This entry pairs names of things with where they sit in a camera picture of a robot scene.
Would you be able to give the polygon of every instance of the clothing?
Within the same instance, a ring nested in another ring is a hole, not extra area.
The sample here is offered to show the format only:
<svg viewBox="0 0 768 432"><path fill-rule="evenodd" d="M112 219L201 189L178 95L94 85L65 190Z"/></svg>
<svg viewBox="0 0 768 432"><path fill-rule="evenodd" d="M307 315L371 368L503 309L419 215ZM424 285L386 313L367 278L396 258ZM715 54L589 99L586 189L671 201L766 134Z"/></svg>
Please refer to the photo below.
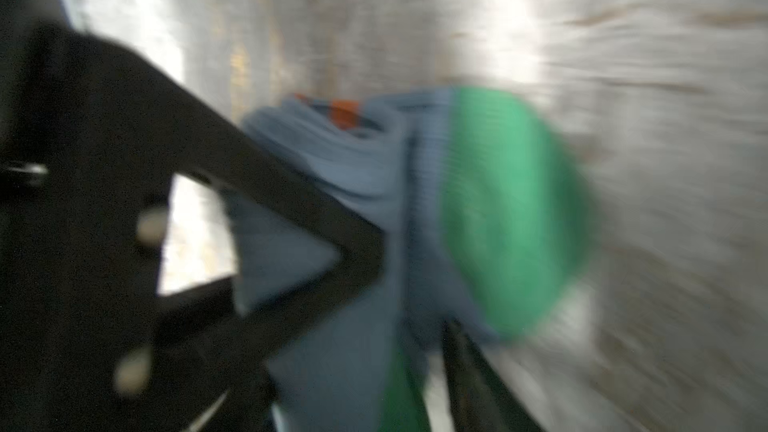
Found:
<svg viewBox="0 0 768 432"><path fill-rule="evenodd" d="M312 177L318 187L379 226L386 253L380 279L266 361L288 430L367 432L379 424L405 267L406 139L398 111L371 102L360 127L340 130L330 109L288 98L248 116L245 134ZM228 196L240 255L236 303L242 313L313 278L338 254L330 244L238 196Z"/></svg>
<svg viewBox="0 0 768 432"><path fill-rule="evenodd" d="M584 256L583 184L546 126L504 92L290 97L243 130L386 234L381 278L266 362L290 432L423 429L414 389L443 322L479 343L519 337ZM242 314L338 260L269 210L227 202Z"/></svg>

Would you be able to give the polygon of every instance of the orange object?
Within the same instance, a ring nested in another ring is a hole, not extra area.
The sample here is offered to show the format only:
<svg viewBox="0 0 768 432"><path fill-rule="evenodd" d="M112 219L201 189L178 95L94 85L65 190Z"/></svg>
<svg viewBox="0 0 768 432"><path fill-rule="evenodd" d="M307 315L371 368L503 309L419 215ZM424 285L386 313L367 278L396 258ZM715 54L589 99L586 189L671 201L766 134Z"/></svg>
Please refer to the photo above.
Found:
<svg viewBox="0 0 768 432"><path fill-rule="evenodd" d="M331 121L341 130L357 127L360 114L360 102L356 100L331 101Z"/></svg>

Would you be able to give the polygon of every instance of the black metal frame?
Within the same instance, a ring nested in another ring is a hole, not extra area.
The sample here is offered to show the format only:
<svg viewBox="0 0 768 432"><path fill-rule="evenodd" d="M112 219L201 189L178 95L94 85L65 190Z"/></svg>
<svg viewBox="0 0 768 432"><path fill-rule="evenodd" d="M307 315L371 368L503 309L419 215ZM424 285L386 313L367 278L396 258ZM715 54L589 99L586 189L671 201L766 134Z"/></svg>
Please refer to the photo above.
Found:
<svg viewBox="0 0 768 432"><path fill-rule="evenodd" d="M48 173L2 176L0 429L181 430L226 390L209 429L252 420L274 396L262 360L376 279L381 232L128 50L39 20L16 32L0 159ZM341 262L245 318L229 279L159 298L160 251L135 227L177 172L271 208ZM117 396L116 364L146 344L148 388Z"/></svg>
<svg viewBox="0 0 768 432"><path fill-rule="evenodd" d="M442 356L456 432L542 432L459 322L445 322Z"/></svg>

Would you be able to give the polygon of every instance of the green fabric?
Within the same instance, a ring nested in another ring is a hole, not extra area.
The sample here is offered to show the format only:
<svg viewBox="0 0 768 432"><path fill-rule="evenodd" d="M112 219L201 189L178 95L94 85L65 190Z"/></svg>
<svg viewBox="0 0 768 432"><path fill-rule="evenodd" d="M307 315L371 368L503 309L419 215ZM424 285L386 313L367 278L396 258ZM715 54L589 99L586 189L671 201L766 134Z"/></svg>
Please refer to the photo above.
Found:
<svg viewBox="0 0 768 432"><path fill-rule="evenodd" d="M399 348L392 358L384 391L379 432L429 432L429 418L422 396L423 379L414 376Z"/></svg>
<svg viewBox="0 0 768 432"><path fill-rule="evenodd" d="M515 338L552 307L585 256L584 182L524 101L466 87L454 107L444 240L490 325Z"/></svg>

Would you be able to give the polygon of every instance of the blue fabric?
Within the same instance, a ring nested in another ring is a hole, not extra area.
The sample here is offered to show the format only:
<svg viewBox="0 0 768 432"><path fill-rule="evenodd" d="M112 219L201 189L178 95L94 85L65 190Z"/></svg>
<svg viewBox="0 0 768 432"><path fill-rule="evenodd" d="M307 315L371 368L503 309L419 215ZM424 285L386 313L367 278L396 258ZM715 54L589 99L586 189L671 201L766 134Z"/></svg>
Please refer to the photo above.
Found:
<svg viewBox="0 0 768 432"><path fill-rule="evenodd" d="M439 194L451 100L450 89L373 98L361 104L357 128L340 130L328 118L328 102L289 98L242 125L260 146L387 232L378 283L267 361L291 432L376 430L395 342L424 373L423 352L439 347L447 317L476 341L496 337L442 246ZM331 245L271 211L238 196L227 203L241 313L338 260Z"/></svg>
<svg viewBox="0 0 768 432"><path fill-rule="evenodd" d="M266 366L289 430L368 432L378 427L402 321L408 126L400 112L381 103L363 104L364 130L354 132L337 129L325 112L321 102L312 108L286 99L280 108L247 117L243 130L387 232L384 271L377 283ZM227 203L240 256L235 299L242 312L338 259L331 245L265 208L232 195Z"/></svg>
<svg viewBox="0 0 768 432"><path fill-rule="evenodd" d="M370 102L397 109L408 118L408 273L403 347L411 365L426 371L423 351L440 347L442 322L456 318L477 342L498 339L485 322L446 248L440 229L443 160L449 146L453 93L449 88L381 96Z"/></svg>

